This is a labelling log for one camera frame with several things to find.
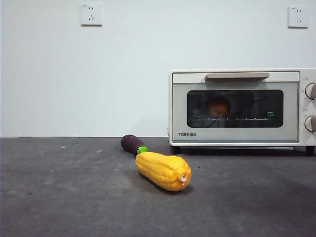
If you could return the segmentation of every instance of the gray concrete floor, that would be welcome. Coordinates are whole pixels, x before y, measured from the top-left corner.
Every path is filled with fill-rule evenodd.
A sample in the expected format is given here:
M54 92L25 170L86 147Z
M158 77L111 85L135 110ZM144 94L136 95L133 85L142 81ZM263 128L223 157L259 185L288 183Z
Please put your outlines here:
M143 139L169 154L166 138ZM179 193L142 177L119 138L1 140L1 236L316 236L316 158L192 150Z

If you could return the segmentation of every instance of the electrical outlet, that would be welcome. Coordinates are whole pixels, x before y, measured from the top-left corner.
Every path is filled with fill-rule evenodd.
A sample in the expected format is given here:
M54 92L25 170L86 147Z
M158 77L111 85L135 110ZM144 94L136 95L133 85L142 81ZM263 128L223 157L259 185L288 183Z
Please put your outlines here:
M102 26L102 5L83 4L81 5L82 26Z
M291 28L308 27L308 10L305 7L290 6L288 8L288 26Z

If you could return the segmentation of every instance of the oven door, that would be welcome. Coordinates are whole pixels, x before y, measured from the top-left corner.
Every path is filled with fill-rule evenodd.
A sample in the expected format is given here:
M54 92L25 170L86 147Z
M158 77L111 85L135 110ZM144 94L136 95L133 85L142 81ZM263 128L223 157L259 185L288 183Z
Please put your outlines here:
M298 72L174 73L174 143L297 143Z

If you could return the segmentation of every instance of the yellow bitter melon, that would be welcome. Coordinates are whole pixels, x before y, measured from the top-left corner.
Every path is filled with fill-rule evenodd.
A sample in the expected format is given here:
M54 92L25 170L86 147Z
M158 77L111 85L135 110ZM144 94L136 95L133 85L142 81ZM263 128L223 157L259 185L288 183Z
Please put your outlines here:
M142 152L136 156L136 166L141 174L168 191L186 188L191 179L191 169L184 159Z

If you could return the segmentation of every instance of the oven foot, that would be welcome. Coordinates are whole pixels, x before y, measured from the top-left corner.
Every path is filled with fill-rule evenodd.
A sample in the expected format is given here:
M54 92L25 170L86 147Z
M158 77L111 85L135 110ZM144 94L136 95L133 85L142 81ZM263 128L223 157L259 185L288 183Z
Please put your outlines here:
M315 155L315 146L305 147L306 155L312 157Z
M170 149L171 149L171 154L172 155L181 154L181 148L180 147L170 146Z

